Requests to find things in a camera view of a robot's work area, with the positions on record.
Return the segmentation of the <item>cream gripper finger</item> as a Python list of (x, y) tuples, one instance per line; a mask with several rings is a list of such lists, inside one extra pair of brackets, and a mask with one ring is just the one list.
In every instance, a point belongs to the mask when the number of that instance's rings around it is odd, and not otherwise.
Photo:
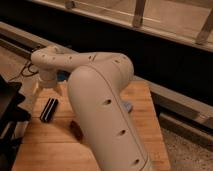
[(33, 95), (38, 94), (41, 91), (41, 86), (39, 81), (36, 81), (34, 89), (33, 89)]

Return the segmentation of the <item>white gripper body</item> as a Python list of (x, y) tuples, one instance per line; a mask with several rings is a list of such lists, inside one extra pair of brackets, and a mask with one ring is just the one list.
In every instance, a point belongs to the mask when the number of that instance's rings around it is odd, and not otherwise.
[(57, 86), (57, 72), (55, 70), (39, 70), (39, 85), (42, 88), (54, 88)]

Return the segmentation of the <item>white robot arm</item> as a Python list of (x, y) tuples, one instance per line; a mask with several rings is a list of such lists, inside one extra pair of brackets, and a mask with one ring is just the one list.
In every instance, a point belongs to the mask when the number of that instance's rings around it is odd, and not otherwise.
[(134, 75), (126, 55), (47, 46), (34, 51), (31, 61), (42, 88), (57, 85), (59, 70), (70, 73), (69, 102), (101, 171), (156, 171), (120, 97)]

